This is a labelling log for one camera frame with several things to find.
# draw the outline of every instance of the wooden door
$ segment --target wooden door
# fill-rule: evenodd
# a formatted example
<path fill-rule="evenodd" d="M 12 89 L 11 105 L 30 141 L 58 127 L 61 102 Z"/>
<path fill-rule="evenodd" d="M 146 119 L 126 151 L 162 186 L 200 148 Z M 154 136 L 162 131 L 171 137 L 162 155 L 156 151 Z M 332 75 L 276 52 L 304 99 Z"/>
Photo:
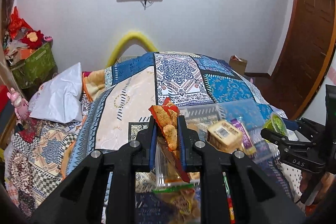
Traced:
<path fill-rule="evenodd" d="M 332 57 L 335 0 L 294 0 L 286 41 L 272 80 L 289 118 L 302 114 L 314 97 Z"/>

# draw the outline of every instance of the door frame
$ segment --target door frame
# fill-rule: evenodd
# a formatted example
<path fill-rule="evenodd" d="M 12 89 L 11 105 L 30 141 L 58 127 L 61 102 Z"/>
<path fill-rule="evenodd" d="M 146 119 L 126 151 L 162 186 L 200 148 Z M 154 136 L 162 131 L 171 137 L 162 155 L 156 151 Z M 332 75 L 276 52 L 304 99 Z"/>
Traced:
<path fill-rule="evenodd" d="M 336 0 L 334 0 L 334 1 L 335 1 L 335 16 L 334 16 L 333 32 L 331 34 L 329 48 L 328 48 L 327 54 L 325 56 L 325 59 L 323 61 L 321 71 L 318 74 L 318 76 L 316 78 L 316 81 L 313 84 L 313 87 L 311 88 L 308 95 L 304 99 L 302 105 L 299 106 L 298 110 L 295 112 L 293 117 L 290 117 L 291 120 L 297 119 L 298 117 L 303 115 L 303 113 L 305 112 L 307 107 L 310 105 L 310 103 L 314 99 L 317 92 L 322 87 L 323 81 L 324 81 L 324 79 L 325 79 L 325 77 L 326 77 L 326 75 L 329 71 L 330 65 L 333 61 L 333 57 L 334 57 L 334 54 L 335 54 L 335 43 L 336 43 Z"/>
<path fill-rule="evenodd" d="M 294 18 L 296 15 L 296 7 L 297 7 L 297 0 L 293 0 L 293 10 L 292 10 L 292 15 L 291 15 L 291 20 L 289 22 L 289 27 L 288 27 L 288 32 L 286 35 L 286 39 L 285 42 L 283 44 L 283 48 L 281 50 L 279 59 L 277 61 L 277 64 L 273 70 L 273 73 L 271 75 L 271 79 L 275 79 L 276 74 L 279 70 L 280 64 L 282 62 L 282 59 L 285 56 L 285 52 L 286 52 L 286 48 L 288 46 L 292 31 L 293 31 L 293 25 L 294 25 Z M 329 44 L 329 48 L 327 51 L 327 54 L 325 56 L 325 59 L 323 61 L 322 64 L 322 68 L 313 84 L 313 87 L 311 88 L 311 90 L 309 91 L 308 95 L 306 96 L 306 98 L 304 99 L 303 103 L 299 106 L 298 110 L 295 112 L 295 114 L 292 117 L 289 117 L 291 120 L 297 119 L 298 117 L 300 117 L 304 111 L 306 110 L 306 108 L 310 105 L 311 101 L 314 99 L 315 95 L 317 94 L 317 92 L 320 90 L 322 83 L 324 81 L 324 78 L 326 76 L 326 74 L 328 73 L 329 67 L 332 63 L 333 57 L 334 57 L 334 53 L 335 53 L 335 42 L 336 42 L 336 0 L 335 0 L 335 15 L 334 15 L 334 25 L 333 25 L 333 31 L 332 31 L 332 35 L 331 35 L 331 40 L 330 40 L 330 44 Z"/>

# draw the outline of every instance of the blanket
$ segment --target blanket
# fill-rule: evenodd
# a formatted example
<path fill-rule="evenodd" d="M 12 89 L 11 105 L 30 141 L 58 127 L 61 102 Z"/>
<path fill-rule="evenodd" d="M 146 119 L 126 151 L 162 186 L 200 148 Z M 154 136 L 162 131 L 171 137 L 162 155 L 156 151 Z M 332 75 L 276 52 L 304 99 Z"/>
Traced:
<path fill-rule="evenodd" d="M 148 108 L 162 104 L 166 97 L 178 106 L 253 99 L 264 120 L 273 111 L 285 117 L 225 61 L 186 52 L 149 52 L 105 70 L 85 72 L 83 90 L 83 123 L 39 121 L 31 144 L 15 135 L 6 159 L 6 187 L 28 217 L 92 150 L 117 150 L 147 128 L 151 115 Z M 292 197 L 274 160 L 260 166 Z M 136 174 L 137 223 L 168 223 L 176 213 L 151 193 L 155 178 L 155 170 Z M 199 199 L 199 188 L 195 191 Z"/>
<path fill-rule="evenodd" d="M 260 91 L 225 61 L 205 55 L 149 52 L 139 58 L 115 64 L 105 69 L 104 73 L 105 90 L 91 104 L 71 153 L 67 175 L 92 150 L 118 150 L 135 139 L 137 132 L 147 128 L 151 115 L 148 108 L 162 104 L 166 97 L 170 97 L 177 106 L 253 99 L 264 120 L 269 119 L 273 111 L 286 117 L 283 111 L 270 106 Z M 260 166 L 293 198 L 288 182 L 274 159 Z M 136 174 L 137 200 L 149 198 L 151 201 L 146 203 L 147 208 L 157 199 L 149 193 L 154 188 L 155 170 Z M 108 192 L 109 188 L 106 189 L 106 203 Z M 146 223 L 150 213 L 141 213 L 140 208 L 136 210 L 137 222 Z M 158 210 L 163 212 L 167 208 L 162 205 Z M 156 221 L 167 223 L 167 215 L 162 215 L 164 217 L 159 219 L 155 215 Z"/>
<path fill-rule="evenodd" d="M 85 93 L 81 105 L 85 118 L 90 109 Z M 81 127 L 82 122 L 61 124 L 31 118 L 28 129 L 14 134 L 5 161 L 5 184 L 13 203 L 28 218 L 65 178 Z"/>

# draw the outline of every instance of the bedspread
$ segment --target bedspread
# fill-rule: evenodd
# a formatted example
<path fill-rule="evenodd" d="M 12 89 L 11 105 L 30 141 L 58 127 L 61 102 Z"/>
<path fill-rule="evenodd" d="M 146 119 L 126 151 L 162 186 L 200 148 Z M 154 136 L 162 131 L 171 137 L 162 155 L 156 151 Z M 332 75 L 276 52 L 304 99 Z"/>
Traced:
<path fill-rule="evenodd" d="M 177 106 L 253 99 L 265 120 L 273 111 L 285 117 L 225 61 L 186 52 L 149 52 L 105 70 L 83 73 L 83 89 L 83 125 L 43 121 L 31 144 L 23 143 L 15 135 L 6 160 L 7 190 L 27 216 L 92 150 L 117 150 L 134 140 L 140 130 L 147 128 L 151 115 L 148 108 L 162 104 L 166 97 Z M 62 162 L 67 158 L 66 171 L 62 172 Z M 261 168 L 292 197 L 274 160 L 263 163 Z M 162 203 L 148 193 L 154 187 L 154 170 L 136 174 L 137 200 L 147 200 L 147 207 Z M 137 208 L 140 218 L 146 215 L 142 209 Z M 170 207 L 162 203 L 157 210 L 162 218 L 153 215 L 153 219 L 166 223 L 163 210 Z"/>
<path fill-rule="evenodd" d="M 83 117 L 88 115 L 90 102 L 81 97 Z M 65 177 L 66 163 L 82 122 L 61 124 L 31 118 L 27 135 L 15 133 L 5 162 L 6 189 L 12 201 L 30 217 L 41 202 Z"/>

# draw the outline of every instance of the red snack packet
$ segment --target red snack packet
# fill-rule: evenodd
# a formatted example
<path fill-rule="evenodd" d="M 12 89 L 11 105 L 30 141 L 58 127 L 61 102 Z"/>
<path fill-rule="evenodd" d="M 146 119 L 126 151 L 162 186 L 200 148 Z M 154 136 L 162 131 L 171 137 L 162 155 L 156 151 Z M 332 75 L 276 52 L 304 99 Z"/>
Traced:
<path fill-rule="evenodd" d="M 10 16 L 10 24 L 8 25 L 8 31 L 10 34 L 10 37 L 14 39 L 18 33 L 18 31 L 25 27 L 27 29 L 32 29 L 31 26 L 28 25 L 27 22 L 25 22 L 24 19 L 19 18 L 18 11 L 16 6 L 14 7 L 14 11 Z"/>
<path fill-rule="evenodd" d="M 157 143 L 160 146 L 164 156 L 172 166 L 175 167 L 176 172 L 182 178 L 183 181 L 190 183 L 190 177 L 183 171 L 181 161 L 178 158 L 178 137 L 177 137 L 177 117 L 180 113 L 179 108 L 172 103 L 169 97 L 167 97 L 162 106 L 151 106 L 149 111 L 152 113 L 156 123 L 161 129 L 164 138 L 158 136 Z M 170 127 L 171 131 L 176 131 L 175 134 L 165 134 L 164 127 Z"/>

